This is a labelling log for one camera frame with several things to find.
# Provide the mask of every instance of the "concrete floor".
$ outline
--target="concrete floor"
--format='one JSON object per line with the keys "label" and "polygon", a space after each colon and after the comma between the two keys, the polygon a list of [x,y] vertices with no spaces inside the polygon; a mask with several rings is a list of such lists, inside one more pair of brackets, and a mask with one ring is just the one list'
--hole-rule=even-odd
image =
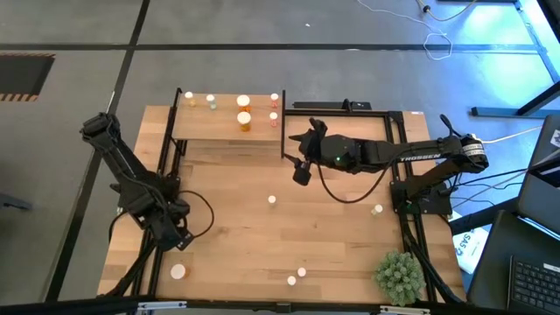
{"label": "concrete floor", "polygon": [[[366,3],[422,18],[413,0]],[[463,6],[428,3],[439,16],[449,16]],[[543,43],[557,51],[534,0],[524,3],[543,34]],[[0,44],[127,43],[140,5],[140,0],[2,1]],[[531,44],[511,4],[476,4],[445,23],[423,19],[448,32],[456,44]],[[368,12],[352,0],[152,0],[140,43],[421,44],[427,33],[421,25]],[[435,43],[443,43],[440,40],[434,38]],[[56,54],[38,101],[0,102],[0,191],[35,206],[26,213],[0,212],[0,305],[43,298],[91,153],[78,130],[107,107],[124,55]],[[285,88],[288,104],[347,97],[369,101],[376,109],[423,111],[433,137],[447,134],[438,118],[444,113],[457,130],[489,140],[542,121],[473,118],[468,115],[470,107],[519,107],[551,84],[540,57],[526,53],[457,52],[449,59],[432,61],[424,52],[136,52],[116,113],[123,138],[133,147],[144,106],[170,104],[176,87],[248,94]],[[485,174],[526,167],[537,136],[533,132],[488,145],[491,166]],[[516,160],[506,157],[512,154]],[[464,176],[464,180],[470,178],[476,176]],[[102,164],[61,299],[91,298],[96,293],[108,246],[107,230],[115,215],[117,196],[109,190],[112,182]],[[500,202],[515,196],[518,189],[483,194],[480,199]],[[457,195],[477,191],[466,187]],[[484,207],[468,203],[457,210],[469,214]]]}

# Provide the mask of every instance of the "keyboard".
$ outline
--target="keyboard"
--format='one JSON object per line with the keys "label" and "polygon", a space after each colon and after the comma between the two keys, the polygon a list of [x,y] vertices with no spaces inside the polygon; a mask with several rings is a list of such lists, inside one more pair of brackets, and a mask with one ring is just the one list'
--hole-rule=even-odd
{"label": "keyboard", "polygon": [[560,268],[556,266],[511,256],[507,309],[560,315]]}

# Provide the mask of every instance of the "green succulent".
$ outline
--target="green succulent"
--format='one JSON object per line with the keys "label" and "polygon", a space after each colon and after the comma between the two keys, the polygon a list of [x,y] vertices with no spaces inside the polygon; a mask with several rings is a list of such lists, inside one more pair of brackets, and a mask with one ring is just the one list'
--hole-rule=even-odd
{"label": "green succulent", "polygon": [[410,253],[387,253],[374,272],[375,280],[392,305],[405,306],[422,297],[426,286],[422,266]]}

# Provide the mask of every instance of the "wooden table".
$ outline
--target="wooden table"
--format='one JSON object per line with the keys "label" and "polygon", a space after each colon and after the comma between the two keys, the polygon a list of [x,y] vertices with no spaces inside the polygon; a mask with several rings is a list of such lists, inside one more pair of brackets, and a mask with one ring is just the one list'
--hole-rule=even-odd
{"label": "wooden table", "polygon": [[[136,141],[135,153],[151,170],[157,166],[168,110],[148,106]],[[382,119],[316,118],[325,121],[328,134],[385,140]],[[404,119],[410,142],[429,138],[422,113],[405,112]],[[177,116],[175,135],[187,128],[183,125],[186,121],[194,123],[188,116]],[[286,137],[304,133],[309,127],[308,117],[286,116]],[[159,298],[388,302],[371,276],[389,251],[403,250],[398,219],[391,211],[390,172],[362,202],[340,204],[327,195],[315,167],[311,168],[307,187],[292,181],[293,164],[280,159],[280,143],[280,137],[189,139],[186,159],[180,166],[181,188],[204,195],[213,206],[216,219],[213,228],[185,251],[174,249],[164,253],[157,286]],[[285,150],[299,156],[297,143],[289,139],[285,140]],[[415,174],[433,166],[433,161],[413,163]],[[360,197],[379,176],[333,170],[324,170],[324,175],[331,190],[346,199]],[[276,196],[276,206],[268,204],[269,195]],[[196,197],[183,197],[192,209],[189,229],[197,234],[209,223],[210,213]],[[383,205],[384,211],[374,217],[370,211],[376,204]],[[455,294],[464,299],[450,229],[436,215],[425,215],[423,225],[430,260]],[[141,239],[142,231],[132,219],[123,217],[117,222],[99,293],[110,290],[124,275],[137,257]],[[173,280],[170,269],[176,263],[184,264],[190,275]],[[307,276],[298,278],[297,284],[290,287],[286,278],[296,276],[299,267],[307,269]],[[150,270],[149,262],[142,292],[147,290]]]}

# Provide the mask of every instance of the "table leg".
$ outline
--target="table leg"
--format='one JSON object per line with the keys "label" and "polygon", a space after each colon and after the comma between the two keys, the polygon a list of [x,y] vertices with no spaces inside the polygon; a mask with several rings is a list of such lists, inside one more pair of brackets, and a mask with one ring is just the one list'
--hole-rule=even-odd
{"label": "table leg", "polygon": [[473,116],[505,118],[544,119],[548,115],[560,115],[560,110],[540,109],[560,96],[560,81],[540,93],[521,108],[472,108]]}

